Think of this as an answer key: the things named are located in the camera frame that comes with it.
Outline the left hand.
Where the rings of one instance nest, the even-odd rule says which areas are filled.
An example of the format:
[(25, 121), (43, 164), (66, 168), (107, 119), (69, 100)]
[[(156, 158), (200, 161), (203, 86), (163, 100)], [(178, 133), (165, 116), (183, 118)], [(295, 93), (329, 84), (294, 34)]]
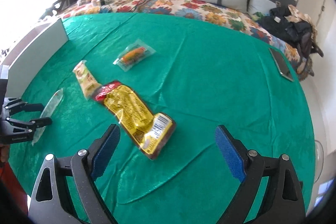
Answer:
[(9, 144), (0, 144), (0, 160), (1, 163), (8, 162), (10, 156), (10, 145)]

